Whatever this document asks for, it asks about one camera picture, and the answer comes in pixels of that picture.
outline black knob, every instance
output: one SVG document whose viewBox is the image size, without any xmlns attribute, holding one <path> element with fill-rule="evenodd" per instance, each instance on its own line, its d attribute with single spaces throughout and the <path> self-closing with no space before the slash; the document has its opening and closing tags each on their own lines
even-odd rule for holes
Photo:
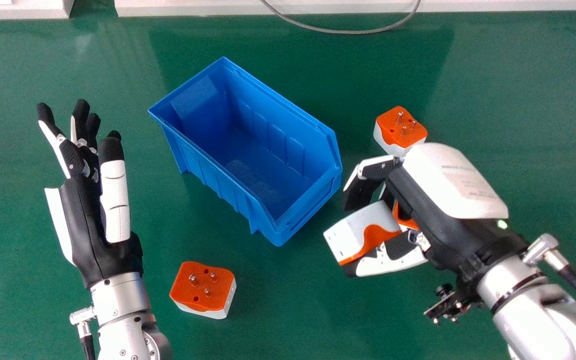
<svg viewBox="0 0 576 360">
<path fill-rule="evenodd" d="M 434 290 L 434 294 L 440 298 L 448 296 L 448 293 L 453 291 L 453 286 L 450 284 L 443 284 Z"/>
</svg>

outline gray cable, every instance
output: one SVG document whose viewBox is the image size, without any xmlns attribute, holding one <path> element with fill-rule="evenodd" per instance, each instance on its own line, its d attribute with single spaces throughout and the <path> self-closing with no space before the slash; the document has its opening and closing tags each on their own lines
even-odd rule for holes
<svg viewBox="0 0 576 360">
<path fill-rule="evenodd" d="M 343 34 L 343 35 L 377 34 L 377 33 L 387 32 L 388 30 L 393 30 L 394 28 L 401 27 L 402 25 L 409 22 L 409 20 L 417 12 L 419 4 L 421 4 L 421 0 L 416 0 L 416 2 L 414 3 L 414 7 L 413 7 L 412 11 L 410 11 L 409 14 L 407 14 L 405 18 L 402 18 L 401 20 L 399 20 L 395 23 L 391 23 L 391 25 L 387 25 L 384 27 L 378 27 L 376 29 L 368 29 L 368 30 L 335 30 L 335 29 L 326 29 L 324 27 L 317 27 L 317 26 L 313 26 L 313 25 L 308 25 L 307 23 L 302 23 L 302 22 L 299 22 L 297 20 L 293 20 L 292 18 L 289 18 L 285 14 L 282 14 L 281 12 L 279 12 L 279 10 L 275 9 L 266 0 L 259 0 L 259 1 L 262 4 L 264 4 L 266 8 L 270 9 L 270 11 L 272 11 L 272 13 L 274 13 L 276 16 L 278 16 L 279 18 L 281 18 L 284 21 L 287 21 L 288 23 L 291 23 L 293 25 L 297 25 L 297 27 L 308 29 L 308 30 L 313 30 L 313 32 L 320 32 L 320 33 L 325 33 L 325 34 Z"/>
</svg>

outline green table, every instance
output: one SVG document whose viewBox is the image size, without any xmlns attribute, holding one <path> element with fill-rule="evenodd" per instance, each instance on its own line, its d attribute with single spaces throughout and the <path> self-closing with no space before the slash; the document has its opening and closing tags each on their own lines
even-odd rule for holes
<svg viewBox="0 0 576 360">
<path fill-rule="evenodd" d="M 90 295 L 50 220 L 43 188 L 62 175 L 35 115 L 44 101 L 66 128 L 78 98 L 103 132 L 123 135 L 144 278 L 177 359 L 508 358 L 487 310 L 441 328 L 423 317 L 448 272 L 345 278 L 322 237 L 345 216 L 341 193 L 277 248 L 178 173 L 146 109 L 221 56 L 334 129 L 344 178 L 382 154 L 375 117 L 403 105 L 479 168 L 515 230 L 553 233 L 576 264 L 576 13 L 419 14 L 402 30 L 347 37 L 272 16 L 119 19 L 112 4 L 78 3 L 71 20 L 0 22 L 0 359 L 83 358 L 68 314 Z M 300 19 L 360 28 L 397 16 Z M 226 320 L 169 299 L 185 260 L 234 272 Z"/>
</svg>

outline blue plastic bin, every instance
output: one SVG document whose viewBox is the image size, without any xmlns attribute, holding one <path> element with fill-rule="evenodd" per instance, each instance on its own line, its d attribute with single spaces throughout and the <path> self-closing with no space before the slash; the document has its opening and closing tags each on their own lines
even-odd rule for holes
<svg viewBox="0 0 576 360">
<path fill-rule="evenodd" d="M 335 133 L 222 57 L 154 104 L 190 171 L 282 246 L 339 189 Z"/>
</svg>

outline robotic hand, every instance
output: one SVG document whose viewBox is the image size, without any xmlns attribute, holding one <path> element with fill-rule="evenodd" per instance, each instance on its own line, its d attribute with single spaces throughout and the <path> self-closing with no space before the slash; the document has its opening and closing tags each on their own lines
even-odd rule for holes
<svg viewBox="0 0 576 360">
<path fill-rule="evenodd" d="M 45 189 L 61 251 L 83 278 L 93 305 L 70 314 L 87 360 L 96 358 L 89 321 L 99 325 L 99 360 L 166 360 L 169 341 L 158 330 L 142 275 L 142 246 L 131 232 L 121 135 L 112 131 L 98 148 L 101 123 L 85 100 L 70 118 L 70 140 L 53 112 L 37 104 L 39 127 L 66 181 Z"/>
<path fill-rule="evenodd" d="M 440 301 L 423 313 L 435 324 L 457 322 L 483 303 L 512 360 L 576 360 L 576 301 L 537 266 L 546 262 L 576 289 L 558 240 L 543 234 L 529 246 L 508 227 L 505 203 L 459 150 L 423 141 L 396 152 L 382 145 L 389 155 L 354 169 L 343 189 L 345 209 L 354 213 L 324 232 L 338 264 L 353 277 L 425 262 L 448 269 L 457 275 L 455 289 L 440 286 Z"/>
</svg>

